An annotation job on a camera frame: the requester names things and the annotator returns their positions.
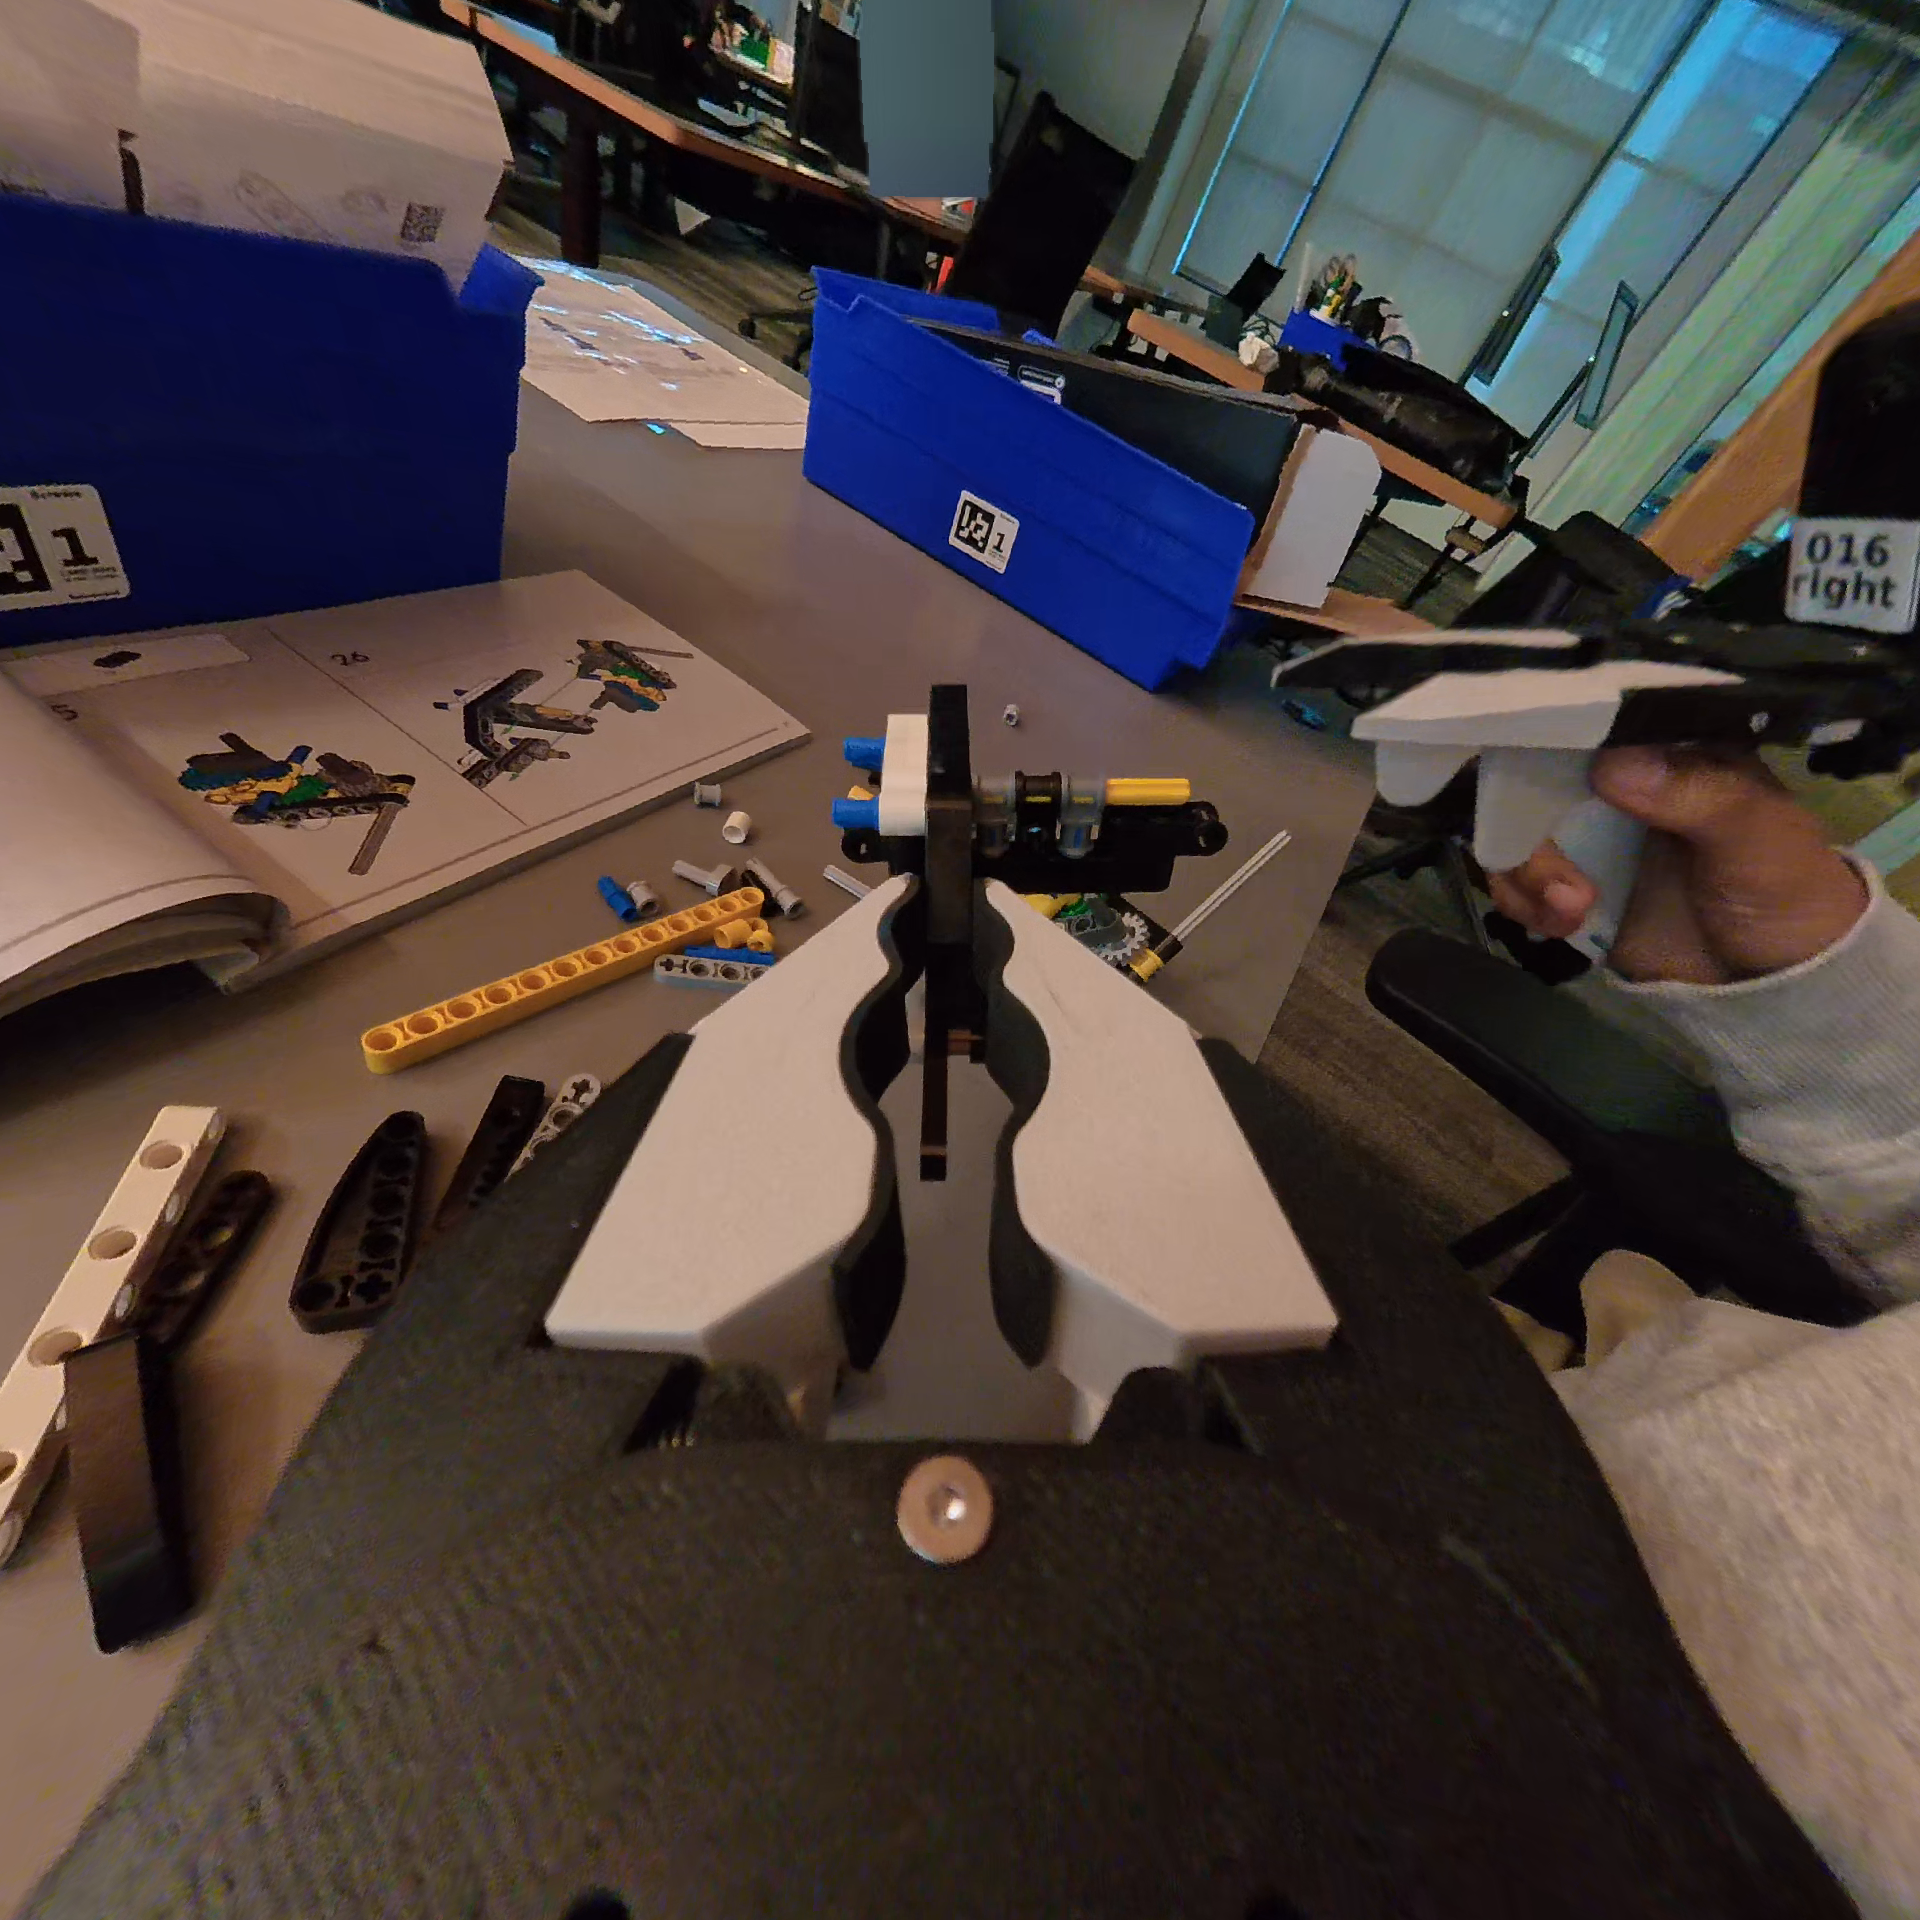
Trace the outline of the black bag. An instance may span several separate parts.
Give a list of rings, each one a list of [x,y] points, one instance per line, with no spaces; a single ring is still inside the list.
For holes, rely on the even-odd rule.
[[[1450,378],[1397,353],[1302,353],[1299,392],[1380,441],[1481,492],[1507,492],[1526,436]]]

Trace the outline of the scattered small lego pins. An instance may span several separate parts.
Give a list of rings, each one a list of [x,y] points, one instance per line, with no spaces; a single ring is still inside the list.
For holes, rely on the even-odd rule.
[[[861,780],[848,791],[851,803],[874,800],[876,796],[877,780],[874,776],[861,776]],[[728,796],[718,783],[698,783],[691,789],[691,799],[698,810],[722,810]],[[748,849],[755,835],[752,819],[745,811],[734,810],[721,824],[721,835],[729,849]],[[774,922],[796,922],[806,915],[806,904],[800,891],[779,881],[758,856],[734,864],[722,861],[710,868],[680,860],[675,864],[675,876],[701,898],[721,898],[740,889],[758,889],[761,907]],[[824,879],[832,889],[848,898],[864,898],[870,891],[869,882],[857,881],[835,864],[824,868]],[[637,925],[668,913],[659,891],[648,881],[618,881],[601,876],[594,881],[594,891],[601,897],[609,913],[627,925]]]

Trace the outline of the black high-back chair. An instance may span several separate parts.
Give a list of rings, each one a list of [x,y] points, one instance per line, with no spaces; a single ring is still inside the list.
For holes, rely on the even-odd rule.
[[[1134,175],[1132,155],[1043,90],[952,264],[945,295],[1057,333]]]

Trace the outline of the white paper bags bundle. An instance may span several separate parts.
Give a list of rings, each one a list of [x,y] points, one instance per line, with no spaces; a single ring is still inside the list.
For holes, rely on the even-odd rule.
[[[512,147],[481,56],[349,2],[5,2],[2,187],[405,257],[461,293]]]

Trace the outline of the blue plastic bin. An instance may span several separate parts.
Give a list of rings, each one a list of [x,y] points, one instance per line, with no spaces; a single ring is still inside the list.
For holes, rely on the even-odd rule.
[[[5,197],[5,648],[499,580],[537,287]]]
[[[805,479],[1146,690],[1204,672],[1252,515],[938,322],[993,311],[814,273]]]

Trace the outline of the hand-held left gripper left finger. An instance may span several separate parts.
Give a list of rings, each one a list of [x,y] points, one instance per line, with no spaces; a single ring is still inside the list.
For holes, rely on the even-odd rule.
[[[689,1031],[546,1313],[555,1347],[874,1370],[905,1293],[880,1096],[918,935],[918,879],[889,879]]]

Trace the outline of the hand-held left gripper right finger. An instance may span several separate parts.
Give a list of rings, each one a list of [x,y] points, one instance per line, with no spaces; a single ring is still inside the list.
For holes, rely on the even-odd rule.
[[[1089,1443],[1129,1376],[1324,1351],[1337,1311],[1214,1057],[1008,884],[980,888],[996,1327]]]

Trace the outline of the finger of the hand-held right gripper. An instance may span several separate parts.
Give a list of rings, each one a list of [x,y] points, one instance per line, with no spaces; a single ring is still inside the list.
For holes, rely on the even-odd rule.
[[[1270,668],[1270,689],[1372,689],[1376,697],[1441,676],[1593,666],[1617,629],[1520,632],[1450,629],[1334,636]]]
[[[1593,757],[1627,723],[1636,744],[1749,744],[1749,700],[1732,675],[1681,664],[1523,666],[1489,675],[1437,675],[1393,695],[1354,725],[1376,749],[1388,799],[1409,799],[1418,765],[1450,753],[1529,753],[1526,780],[1593,803]]]

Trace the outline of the black lego assembly yellow axle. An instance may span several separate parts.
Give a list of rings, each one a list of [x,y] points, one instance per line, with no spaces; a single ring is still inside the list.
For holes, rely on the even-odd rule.
[[[1187,857],[1230,844],[1216,810],[1187,780],[1110,776],[978,776],[969,690],[941,683],[926,711],[894,714],[880,736],[851,736],[843,757],[864,799],[832,804],[852,861],[918,879],[923,1089],[918,1176],[948,1171],[948,1067],[980,1064],[989,1035],[976,976],[976,907],[989,881],[1018,897],[1157,893]]]

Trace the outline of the person's grey sweater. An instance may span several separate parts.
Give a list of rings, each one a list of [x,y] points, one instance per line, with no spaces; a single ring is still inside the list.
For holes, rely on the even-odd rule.
[[[1818,1328],[1636,1255],[1553,1386],[1720,1717],[1862,1916],[1917,1916],[1917,1311]]]

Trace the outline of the lego instruction booklet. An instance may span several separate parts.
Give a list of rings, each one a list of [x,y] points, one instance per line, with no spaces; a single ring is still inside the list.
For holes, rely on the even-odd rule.
[[[805,741],[579,569],[14,652],[2,1011],[288,972]]]

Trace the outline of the wooden office table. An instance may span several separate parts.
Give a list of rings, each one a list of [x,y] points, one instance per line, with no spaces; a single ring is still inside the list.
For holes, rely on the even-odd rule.
[[[874,217],[880,229],[880,264],[886,264],[897,232],[918,233],[945,257],[962,250],[971,216],[940,199],[886,199],[870,191],[857,170],[788,136],[745,138],[685,116],[672,105],[614,85],[610,79],[568,58],[545,29],[518,24],[483,4],[438,2],[438,12],[484,56],[500,56],[518,69],[532,93],[548,99],[580,128],[565,136],[561,170],[562,255],[568,264],[592,267],[601,259],[600,139],[630,138],[668,153],[691,155],[731,175],[766,180],[836,208]]]
[[[1208,378],[1214,385],[1228,386],[1237,393],[1246,393],[1252,399],[1264,396],[1258,372],[1244,369],[1232,353],[1212,345],[1197,331],[1177,327],[1163,316],[1154,316],[1150,311],[1144,311],[1140,307],[1134,307],[1126,311],[1124,331],[1132,338],[1132,344],[1146,345],[1152,353],[1163,354],[1171,364],[1184,369],[1187,372]],[[1379,439],[1376,435],[1363,429],[1344,416],[1334,416],[1334,425],[1340,433],[1364,444],[1376,455],[1382,474],[1412,490],[1414,496],[1425,496],[1428,501],[1446,505],[1466,515],[1470,521],[1481,521],[1492,528],[1510,528],[1524,515],[1523,490],[1513,495],[1489,495],[1483,490],[1468,488],[1466,482],[1459,482],[1451,474],[1435,469],[1414,457],[1412,453]]]

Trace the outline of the small grey lego beam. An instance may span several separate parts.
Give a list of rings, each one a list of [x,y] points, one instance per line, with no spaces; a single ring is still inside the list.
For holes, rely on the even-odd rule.
[[[529,1135],[510,1168],[510,1178],[524,1172],[548,1146],[561,1141],[592,1108],[601,1090],[603,1083],[594,1074],[571,1074],[545,1106],[536,1132]]]

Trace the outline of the lego gear assembly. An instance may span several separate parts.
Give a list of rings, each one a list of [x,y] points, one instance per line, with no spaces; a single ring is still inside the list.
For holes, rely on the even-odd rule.
[[[1139,905],[1121,897],[1060,893],[1024,897],[1045,922],[1059,925],[1107,967],[1146,986],[1166,972],[1222,905],[1237,898],[1292,844],[1292,833],[1273,833],[1248,856],[1197,907],[1171,928],[1150,920]]]

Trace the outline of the black flat lego beam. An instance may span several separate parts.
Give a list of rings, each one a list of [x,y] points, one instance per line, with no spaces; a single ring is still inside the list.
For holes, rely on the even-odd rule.
[[[164,1347],[126,1331],[70,1353],[64,1436],[92,1636],[114,1655],[179,1626],[194,1605]]]

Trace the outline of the dark brown lego panel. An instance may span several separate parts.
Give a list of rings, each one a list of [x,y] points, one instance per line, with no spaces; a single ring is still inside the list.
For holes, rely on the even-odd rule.
[[[272,1208],[274,1186],[266,1172],[226,1172],[166,1243],[152,1276],[132,1287],[112,1331],[139,1332],[162,1349],[187,1341],[252,1252]]]

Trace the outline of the yellow long lego beam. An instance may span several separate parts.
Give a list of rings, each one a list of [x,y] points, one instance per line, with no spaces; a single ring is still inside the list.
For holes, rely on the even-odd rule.
[[[734,891],[618,930],[597,945],[565,951],[530,967],[432,1002],[410,1015],[372,1024],[358,1041],[363,1066],[376,1074],[425,1066],[500,1028],[597,993],[657,960],[694,945],[710,945],[728,925],[761,916],[764,891]]]

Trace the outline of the printed paper sheets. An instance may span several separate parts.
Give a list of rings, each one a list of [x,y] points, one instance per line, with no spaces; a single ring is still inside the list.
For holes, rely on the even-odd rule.
[[[532,261],[521,381],[589,425],[650,425],[698,448],[803,451],[809,400],[659,301],[592,271]]]

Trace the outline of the white long lego beam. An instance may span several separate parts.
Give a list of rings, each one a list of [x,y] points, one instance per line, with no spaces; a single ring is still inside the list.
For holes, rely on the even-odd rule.
[[[2,1562],[64,1452],[64,1362],[137,1299],[226,1132],[219,1108],[164,1106],[90,1223],[2,1384]]]

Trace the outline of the person's right hand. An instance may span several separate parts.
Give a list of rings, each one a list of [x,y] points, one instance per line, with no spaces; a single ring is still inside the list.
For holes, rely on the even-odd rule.
[[[1612,748],[1596,800],[1645,833],[1604,967],[1632,986],[1731,987],[1841,945],[1874,888],[1758,755]]]

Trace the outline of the black curved lego panel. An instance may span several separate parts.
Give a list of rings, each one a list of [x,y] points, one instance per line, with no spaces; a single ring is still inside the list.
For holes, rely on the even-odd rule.
[[[461,1225],[510,1178],[545,1115],[545,1106],[541,1081],[518,1074],[499,1079],[429,1220],[435,1236]]]
[[[390,1114],[353,1154],[291,1285],[301,1332],[370,1328],[395,1306],[416,1255],[425,1156],[418,1112]]]

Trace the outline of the blue pen holder bin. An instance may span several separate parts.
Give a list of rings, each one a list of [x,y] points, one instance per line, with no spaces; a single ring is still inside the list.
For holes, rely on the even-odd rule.
[[[1341,364],[1350,347],[1385,347],[1397,324],[1401,308],[1364,293],[1355,255],[1307,257],[1280,324],[1280,347]]]

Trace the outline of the person's right forearm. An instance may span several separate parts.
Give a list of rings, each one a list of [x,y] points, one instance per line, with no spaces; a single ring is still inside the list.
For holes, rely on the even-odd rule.
[[[1704,1071],[1742,1154],[1814,1248],[1893,1306],[1917,1299],[1917,924],[1842,857],[1862,915],[1796,967],[1723,986],[1617,984]]]

